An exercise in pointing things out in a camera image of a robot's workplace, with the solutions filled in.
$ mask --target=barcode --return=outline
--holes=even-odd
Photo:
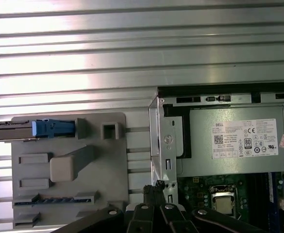
[[[214,143],[215,144],[224,144],[224,136],[223,135],[214,135]]]

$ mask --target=screw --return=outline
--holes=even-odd
[[[117,211],[116,210],[111,210],[110,212],[108,212],[110,215],[115,215],[117,214]]]
[[[173,205],[166,205],[165,208],[166,208],[167,210],[171,210],[171,209],[174,208],[174,206],[173,206]]]
[[[198,210],[198,214],[200,215],[206,215],[207,213],[206,210]]]

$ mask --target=blue latch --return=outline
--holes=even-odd
[[[32,121],[33,136],[54,138],[57,136],[74,136],[75,122],[43,119]]]

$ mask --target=power supply label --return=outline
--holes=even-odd
[[[213,159],[278,155],[276,119],[217,122],[212,149]]]

